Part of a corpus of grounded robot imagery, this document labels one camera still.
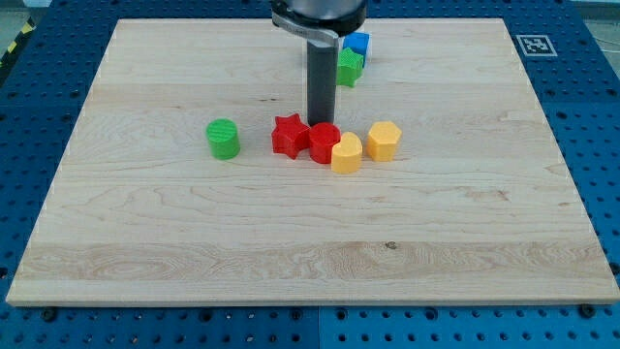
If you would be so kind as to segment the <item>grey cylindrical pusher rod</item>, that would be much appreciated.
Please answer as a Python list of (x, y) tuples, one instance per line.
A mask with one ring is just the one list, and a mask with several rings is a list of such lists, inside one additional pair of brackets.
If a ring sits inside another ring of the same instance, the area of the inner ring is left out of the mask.
[(307, 121), (311, 126), (334, 120), (338, 50), (307, 42)]

